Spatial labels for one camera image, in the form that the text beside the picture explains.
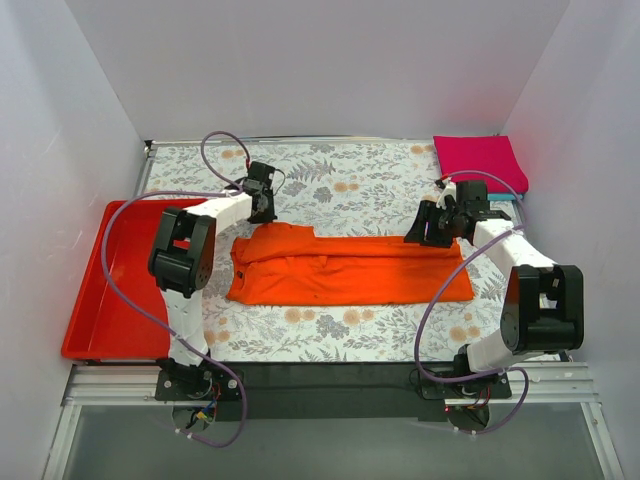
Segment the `orange t shirt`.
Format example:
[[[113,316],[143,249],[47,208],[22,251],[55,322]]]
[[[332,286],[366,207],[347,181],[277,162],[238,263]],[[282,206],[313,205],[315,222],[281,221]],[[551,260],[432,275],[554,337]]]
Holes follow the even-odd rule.
[[[400,236],[318,237],[310,226],[271,223],[231,248],[227,297],[245,305],[364,306],[466,302],[474,297],[458,245]]]

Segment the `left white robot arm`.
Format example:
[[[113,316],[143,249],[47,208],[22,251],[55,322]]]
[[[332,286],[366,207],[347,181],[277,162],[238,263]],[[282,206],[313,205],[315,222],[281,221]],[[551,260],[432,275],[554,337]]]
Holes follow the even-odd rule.
[[[213,386],[211,373],[200,365],[209,352],[202,291],[213,272],[216,237],[242,221],[264,224],[276,219],[273,180],[278,171],[252,162],[240,180],[240,193],[228,188],[199,204],[169,207],[162,213],[148,270],[161,291],[173,332],[168,358],[186,367],[178,377],[178,387],[190,399],[205,398]]]

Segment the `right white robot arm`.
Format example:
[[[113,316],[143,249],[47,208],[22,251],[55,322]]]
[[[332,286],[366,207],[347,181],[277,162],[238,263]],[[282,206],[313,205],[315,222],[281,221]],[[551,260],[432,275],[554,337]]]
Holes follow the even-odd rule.
[[[491,207],[486,180],[485,175],[461,182],[449,175],[438,179],[438,199],[420,203],[404,238],[407,243],[439,248],[464,239],[475,249],[471,260],[487,256],[507,281],[496,331],[463,347],[446,374],[416,365],[420,377],[453,384],[469,398],[486,389],[489,377],[528,358],[576,350],[584,340],[581,270],[559,264],[532,246],[522,223]]]

